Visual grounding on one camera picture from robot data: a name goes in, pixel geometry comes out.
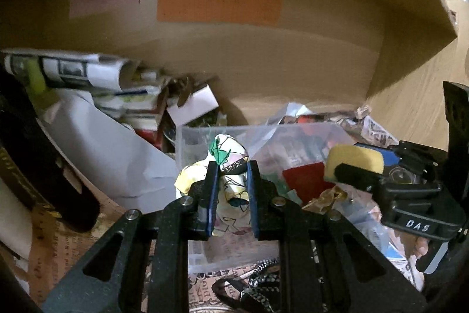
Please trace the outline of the yellow sponge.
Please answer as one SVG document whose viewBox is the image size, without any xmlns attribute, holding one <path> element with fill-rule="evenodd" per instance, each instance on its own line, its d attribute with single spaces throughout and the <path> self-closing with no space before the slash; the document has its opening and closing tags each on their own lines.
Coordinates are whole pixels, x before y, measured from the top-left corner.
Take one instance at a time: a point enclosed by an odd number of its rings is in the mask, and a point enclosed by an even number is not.
<svg viewBox="0 0 469 313">
<path fill-rule="evenodd" d="M 324 165 L 324 179 L 326 181 L 337 181 L 334 170 L 340 164 L 352 165 L 378 174 L 383 173 L 385 166 L 382 154 L 377 151 L 354 145 L 336 145 L 329 150 Z"/>
</svg>

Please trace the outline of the red felt cloth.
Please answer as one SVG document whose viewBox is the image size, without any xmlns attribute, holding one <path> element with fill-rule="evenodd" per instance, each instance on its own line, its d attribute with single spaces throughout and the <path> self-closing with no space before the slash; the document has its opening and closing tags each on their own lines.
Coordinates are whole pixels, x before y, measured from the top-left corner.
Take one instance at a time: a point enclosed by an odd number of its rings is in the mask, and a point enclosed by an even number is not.
<svg viewBox="0 0 469 313">
<path fill-rule="evenodd" d="M 313 199 L 333 188 L 335 184 L 324 179 L 324 164 L 322 162 L 290 168 L 282 172 L 286 184 L 297 193 L 305 205 Z"/>
</svg>

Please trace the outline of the floral patterned scrunchie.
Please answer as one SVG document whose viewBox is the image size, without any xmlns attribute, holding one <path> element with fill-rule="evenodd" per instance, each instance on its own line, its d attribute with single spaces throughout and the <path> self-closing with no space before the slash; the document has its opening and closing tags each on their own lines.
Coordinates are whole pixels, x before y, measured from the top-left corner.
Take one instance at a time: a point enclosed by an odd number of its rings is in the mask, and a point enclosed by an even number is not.
<svg viewBox="0 0 469 313">
<path fill-rule="evenodd" d="M 218 134 L 208 147 L 205 159 L 185 166 L 175 181 L 175 188 L 184 195 L 196 181 L 205 179 L 211 162 L 219 165 L 218 206 L 213 235 L 226 233 L 243 235 L 250 226 L 249 195 L 247 192 L 247 150 L 231 135 Z"/>
</svg>

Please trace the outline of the clear plastic storage box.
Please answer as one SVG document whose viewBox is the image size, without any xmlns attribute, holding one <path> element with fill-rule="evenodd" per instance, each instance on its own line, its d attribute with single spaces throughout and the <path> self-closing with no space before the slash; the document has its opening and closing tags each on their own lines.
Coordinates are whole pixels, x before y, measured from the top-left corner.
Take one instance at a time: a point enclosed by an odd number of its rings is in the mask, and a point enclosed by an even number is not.
<svg viewBox="0 0 469 313">
<path fill-rule="evenodd" d="M 283 174 L 323 165 L 330 150 L 355 139 L 331 122 L 304 125 L 227 126 L 176 130 L 178 191 L 196 181 L 219 180 L 214 227 L 207 241 L 188 244 L 190 273 L 212 273 L 278 255 L 278 244 L 262 214 L 274 197 L 304 205 L 309 197 L 287 184 Z"/>
</svg>

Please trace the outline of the green knitted cloth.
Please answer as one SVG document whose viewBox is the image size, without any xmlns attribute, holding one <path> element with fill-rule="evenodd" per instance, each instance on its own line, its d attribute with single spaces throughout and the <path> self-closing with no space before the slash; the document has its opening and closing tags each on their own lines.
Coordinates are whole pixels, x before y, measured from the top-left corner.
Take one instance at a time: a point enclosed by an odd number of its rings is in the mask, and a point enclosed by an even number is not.
<svg viewBox="0 0 469 313">
<path fill-rule="evenodd" d="M 286 181 L 278 174 L 269 175 L 269 180 L 274 183 L 277 194 L 280 196 L 293 201 L 294 203 L 301 206 L 303 202 L 299 198 L 297 192 L 294 189 L 291 189 Z"/>
</svg>

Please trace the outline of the crumpled newspaper pile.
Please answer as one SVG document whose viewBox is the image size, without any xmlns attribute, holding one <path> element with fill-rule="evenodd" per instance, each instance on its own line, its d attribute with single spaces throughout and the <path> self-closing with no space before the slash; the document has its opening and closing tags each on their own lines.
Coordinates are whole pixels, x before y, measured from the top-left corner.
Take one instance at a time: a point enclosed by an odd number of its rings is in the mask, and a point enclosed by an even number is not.
<svg viewBox="0 0 469 313">
<path fill-rule="evenodd" d="M 266 125 L 313 122 L 334 123 L 363 144 L 387 148 L 399 143 L 393 134 L 371 118 L 371 108 L 367 104 L 355 109 L 351 106 L 318 106 L 312 110 L 305 104 L 287 102 L 266 120 Z"/>
</svg>

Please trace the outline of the black patterned cloth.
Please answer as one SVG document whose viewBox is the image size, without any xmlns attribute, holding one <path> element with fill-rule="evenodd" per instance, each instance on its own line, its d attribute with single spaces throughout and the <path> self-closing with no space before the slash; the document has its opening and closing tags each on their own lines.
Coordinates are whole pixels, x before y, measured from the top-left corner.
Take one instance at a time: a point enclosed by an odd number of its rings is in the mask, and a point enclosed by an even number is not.
<svg viewBox="0 0 469 313">
<path fill-rule="evenodd" d="M 217 280 L 211 289 L 236 312 L 281 312 L 281 265 L 278 258 L 260 260 L 248 276 Z"/>
</svg>

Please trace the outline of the white paper sheet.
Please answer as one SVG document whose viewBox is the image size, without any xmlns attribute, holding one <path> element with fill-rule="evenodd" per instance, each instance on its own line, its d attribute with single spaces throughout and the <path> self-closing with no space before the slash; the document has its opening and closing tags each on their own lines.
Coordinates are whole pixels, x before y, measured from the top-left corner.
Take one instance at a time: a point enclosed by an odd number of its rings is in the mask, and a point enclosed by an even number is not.
<svg viewBox="0 0 469 313">
<path fill-rule="evenodd" d="M 107 116 L 85 91 L 58 89 L 40 114 L 51 139 L 78 170 L 118 205 L 143 213 L 176 199 L 176 162 Z"/>
</svg>

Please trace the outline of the vintage newspaper desk mat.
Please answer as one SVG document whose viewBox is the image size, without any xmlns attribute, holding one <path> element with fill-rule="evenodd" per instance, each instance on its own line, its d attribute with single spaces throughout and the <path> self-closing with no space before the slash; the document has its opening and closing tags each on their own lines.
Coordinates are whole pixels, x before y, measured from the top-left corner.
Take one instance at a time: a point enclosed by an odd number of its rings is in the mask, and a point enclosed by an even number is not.
<svg viewBox="0 0 469 313">
<path fill-rule="evenodd" d="M 254 264 L 278 257 L 277 241 L 258 241 L 250 234 L 197 237 L 197 208 L 216 195 L 192 194 L 172 201 L 163 210 L 143 214 L 120 211 L 107 203 L 111 222 L 100 236 L 72 234 L 56 223 L 38 223 L 43 237 L 34 240 L 30 264 L 34 276 L 44 279 L 31 286 L 31 295 L 43 312 L 245 312 L 228 291 L 244 289 Z M 188 269 L 188 246 L 205 241 L 224 246 L 227 259 L 215 264 L 197 285 Z"/>
</svg>

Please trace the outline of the stack of books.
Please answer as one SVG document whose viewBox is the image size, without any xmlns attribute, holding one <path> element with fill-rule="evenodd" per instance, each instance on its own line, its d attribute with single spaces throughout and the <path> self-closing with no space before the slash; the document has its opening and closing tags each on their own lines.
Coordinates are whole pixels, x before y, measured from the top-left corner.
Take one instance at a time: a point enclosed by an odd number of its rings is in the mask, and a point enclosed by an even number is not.
<svg viewBox="0 0 469 313">
<path fill-rule="evenodd" d="M 139 69 L 130 88 L 92 91 L 91 95 L 99 110 L 163 151 L 162 133 L 158 128 L 167 107 L 171 82 L 172 77 L 162 71 Z"/>
</svg>

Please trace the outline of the cream thermos mug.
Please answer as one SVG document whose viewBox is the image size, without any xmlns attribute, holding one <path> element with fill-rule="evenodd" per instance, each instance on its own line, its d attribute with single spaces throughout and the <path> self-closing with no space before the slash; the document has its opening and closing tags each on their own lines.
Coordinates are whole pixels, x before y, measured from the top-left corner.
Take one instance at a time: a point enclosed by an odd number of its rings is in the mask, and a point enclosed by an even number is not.
<svg viewBox="0 0 469 313">
<path fill-rule="evenodd" d="M 28 260 L 32 248 L 33 226 L 31 213 L 1 180 L 0 191 L 1 242 Z"/>
</svg>

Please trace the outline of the small white card box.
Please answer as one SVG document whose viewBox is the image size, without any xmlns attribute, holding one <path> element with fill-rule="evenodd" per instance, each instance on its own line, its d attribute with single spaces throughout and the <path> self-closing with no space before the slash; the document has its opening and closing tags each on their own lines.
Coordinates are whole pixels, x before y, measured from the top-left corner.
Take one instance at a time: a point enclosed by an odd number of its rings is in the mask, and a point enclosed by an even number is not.
<svg viewBox="0 0 469 313">
<path fill-rule="evenodd" d="M 188 97 L 183 106 L 170 106 L 167 111 L 176 127 L 184 126 L 191 121 L 219 107 L 219 103 L 209 85 L 201 88 Z"/>
</svg>

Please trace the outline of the dark wine bottle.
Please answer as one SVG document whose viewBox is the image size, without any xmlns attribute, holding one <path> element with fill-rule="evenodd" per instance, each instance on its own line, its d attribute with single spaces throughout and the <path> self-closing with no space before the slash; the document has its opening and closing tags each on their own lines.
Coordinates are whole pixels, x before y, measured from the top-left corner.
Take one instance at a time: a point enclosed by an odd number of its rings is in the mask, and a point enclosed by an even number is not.
<svg viewBox="0 0 469 313">
<path fill-rule="evenodd" d="M 96 197 L 46 135 L 39 113 L 57 101 L 39 59 L 1 54 L 1 178 L 28 210 L 42 207 L 84 233 L 100 212 Z"/>
</svg>

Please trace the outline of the rolled newspaper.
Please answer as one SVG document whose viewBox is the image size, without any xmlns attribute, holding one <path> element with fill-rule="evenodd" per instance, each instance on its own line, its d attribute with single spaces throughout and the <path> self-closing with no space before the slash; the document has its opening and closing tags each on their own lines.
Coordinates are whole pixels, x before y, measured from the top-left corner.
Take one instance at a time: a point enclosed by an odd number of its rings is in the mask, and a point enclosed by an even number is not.
<svg viewBox="0 0 469 313">
<path fill-rule="evenodd" d="M 24 74 L 26 62 L 36 59 L 43 76 L 51 82 L 117 92 L 131 88 L 140 64 L 137 60 L 104 53 L 33 48 L 9 48 L 1 52 L 6 55 L 5 68 L 12 75 Z"/>
</svg>

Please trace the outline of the orange sticky note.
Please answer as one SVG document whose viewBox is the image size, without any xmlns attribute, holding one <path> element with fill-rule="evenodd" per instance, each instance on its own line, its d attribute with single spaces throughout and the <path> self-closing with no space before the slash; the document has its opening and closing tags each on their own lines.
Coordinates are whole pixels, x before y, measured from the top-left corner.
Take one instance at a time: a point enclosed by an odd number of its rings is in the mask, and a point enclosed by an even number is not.
<svg viewBox="0 0 469 313">
<path fill-rule="evenodd" d="M 157 0 L 157 20 L 275 26 L 283 0 Z"/>
</svg>

